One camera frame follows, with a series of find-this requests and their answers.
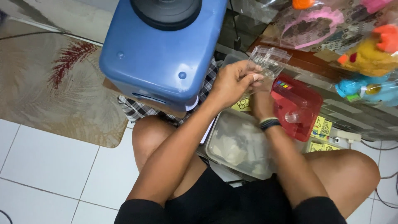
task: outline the leg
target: leg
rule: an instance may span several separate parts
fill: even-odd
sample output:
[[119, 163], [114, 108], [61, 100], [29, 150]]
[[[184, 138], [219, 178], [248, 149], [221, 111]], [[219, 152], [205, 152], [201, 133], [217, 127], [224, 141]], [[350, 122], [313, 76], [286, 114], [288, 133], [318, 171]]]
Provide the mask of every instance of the leg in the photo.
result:
[[[141, 171], [149, 156], [161, 143], [174, 131], [175, 127], [160, 120], [157, 116], [147, 116], [137, 121], [133, 128], [133, 150], [138, 171]], [[207, 168], [206, 164], [194, 155], [187, 171], [170, 199], [176, 198], [187, 192]]]
[[377, 164], [355, 150], [317, 151], [304, 156], [344, 218], [365, 201], [380, 181]]

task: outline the white tile floor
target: white tile floor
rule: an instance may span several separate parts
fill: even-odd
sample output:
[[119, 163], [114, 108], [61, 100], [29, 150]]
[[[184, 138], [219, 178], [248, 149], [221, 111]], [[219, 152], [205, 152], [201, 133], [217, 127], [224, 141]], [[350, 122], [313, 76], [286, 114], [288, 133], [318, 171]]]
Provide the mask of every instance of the white tile floor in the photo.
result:
[[[133, 125], [128, 127], [120, 145], [108, 149], [0, 120], [0, 210], [15, 224], [113, 223], [138, 177], [131, 145]], [[398, 145], [395, 141], [368, 144]], [[398, 171], [398, 149], [379, 151], [361, 143], [351, 148], [374, 159], [382, 176]], [[216, 164], [211, 166], [226, 181], [239, 179]], [[383, 180], [378, 187], [381, 198], [392, 206], [398, 206], [395, 181]], [[372, 193], [348, 224], [398, 224], [398, 209], [374, 198]], [[8, 224], [2, 214], [0, 224]]]

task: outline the plaid shorts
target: plaid shorts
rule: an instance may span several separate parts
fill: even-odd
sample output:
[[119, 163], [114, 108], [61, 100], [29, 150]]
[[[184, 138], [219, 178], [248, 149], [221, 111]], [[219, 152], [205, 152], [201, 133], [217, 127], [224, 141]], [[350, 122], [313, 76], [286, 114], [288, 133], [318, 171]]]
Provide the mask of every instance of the plaid shorts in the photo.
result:
[[216, 74], [218, 72], [218, 68], [216, 65], [216, 61], [213, 58], [211, 60], [209, 69], [207, 70], [207, 75], [205, 77], [205, 81], [203, 82], [203, 87], [199, 92], [199, 102], [196, 107], [187, 112], [187, 115], [184, 118], [177, 118], [171, 114], [166, 114], [160, 110], [153, 109], [152, 107], [146, 106], [140, 102], [136, 102], [131, 99], [127, 99], [124, 96], [118, 96], [117, 101], [119, 105], [122, 107], [124, 113], [126, 114], [129, 121], [135, 123], [140, 118], [149, 115], [158, 115], [162, 120], [169, 122], [170, 124], [174, 125], [175, 127], [179, 127], [182, 125], [188, 117], [202, 104], [203, 101], [207, 98], [211, 87], [213, 86], [214, 79], [216, 78]]

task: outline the rug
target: rug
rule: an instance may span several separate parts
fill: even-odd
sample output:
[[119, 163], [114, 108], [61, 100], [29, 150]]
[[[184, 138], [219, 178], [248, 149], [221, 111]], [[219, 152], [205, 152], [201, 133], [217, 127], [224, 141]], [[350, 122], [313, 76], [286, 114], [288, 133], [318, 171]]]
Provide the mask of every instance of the rug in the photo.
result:
[[[0, 38], [45, 31], [6, 20]], [[117, 95], [102, 86], [101, 47], [54, 34], [0, 41], [0, 118], [114, 148], [127, 119]]]

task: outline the bracelet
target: bracelet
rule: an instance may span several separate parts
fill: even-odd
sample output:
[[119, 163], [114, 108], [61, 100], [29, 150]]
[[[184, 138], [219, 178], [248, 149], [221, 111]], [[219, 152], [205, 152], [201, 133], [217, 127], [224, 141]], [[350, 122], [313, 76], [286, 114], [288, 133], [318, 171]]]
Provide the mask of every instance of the bracelet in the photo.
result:
[[261, 131], [265, 131], [275, 125], [281, 125], [278, 118], [267, 118], [260, 122], [260, 129]]

